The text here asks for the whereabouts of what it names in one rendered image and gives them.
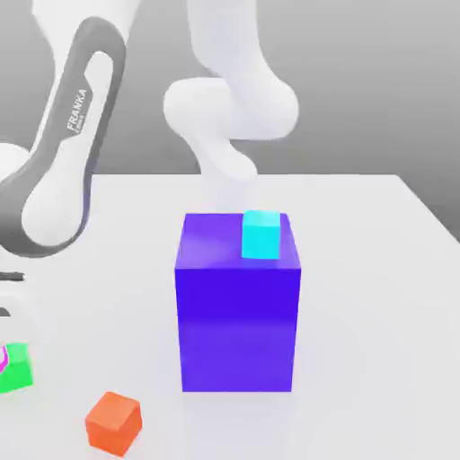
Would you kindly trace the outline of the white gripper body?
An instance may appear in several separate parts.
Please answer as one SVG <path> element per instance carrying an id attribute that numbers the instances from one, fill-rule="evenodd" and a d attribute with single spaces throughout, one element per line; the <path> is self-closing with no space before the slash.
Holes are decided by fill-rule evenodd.
<path id="1" fill-rule="evenodd" d="M 37 341 L 34 302 L 23 291 L 0 292 L 0 344 Z"/>

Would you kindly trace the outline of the small green cube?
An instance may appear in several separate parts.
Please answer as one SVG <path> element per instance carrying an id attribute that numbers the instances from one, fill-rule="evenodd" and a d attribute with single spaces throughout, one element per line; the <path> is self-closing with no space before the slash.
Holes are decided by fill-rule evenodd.
<path id="1" fill-rule="evenodd" d="M 31 357 L 27 343 L 9 343 L 5 345 L 8 351 L 9 364 L 0 374 L 0 394 L 10 393 L 33 385 Z"/>

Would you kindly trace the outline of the small orange cube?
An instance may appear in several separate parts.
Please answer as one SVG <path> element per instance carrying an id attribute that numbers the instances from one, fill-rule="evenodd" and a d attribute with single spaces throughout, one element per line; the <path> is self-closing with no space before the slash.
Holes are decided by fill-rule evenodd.
<path id="1" fill-rule="evenodd" d="M 106 392 L 84 419 L 91 447 L 123 457 L 143 428 L 140 402 Z"/>

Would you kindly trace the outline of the small cyan cube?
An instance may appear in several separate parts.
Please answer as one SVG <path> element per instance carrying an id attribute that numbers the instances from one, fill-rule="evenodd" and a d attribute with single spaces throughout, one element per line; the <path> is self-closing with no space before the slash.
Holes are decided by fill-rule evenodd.
<path id="1" fill-rule="evenodd" d="M 280 222 L 280 213 L 277 211 L 245 211 L 242 223 L 242 257 L 277 260 L 281 239 Z"/>

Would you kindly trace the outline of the large purple box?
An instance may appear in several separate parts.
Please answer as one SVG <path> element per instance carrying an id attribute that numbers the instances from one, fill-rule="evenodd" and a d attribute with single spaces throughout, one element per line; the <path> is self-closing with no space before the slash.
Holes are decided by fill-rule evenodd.
<path id="1" fill-rule="evenodd" d="M 287 215 L 276 260 L 241 256 L 240 214 L 186 214 L 174 267 L 185 392 L 292 388 L 301 263 Z"/>

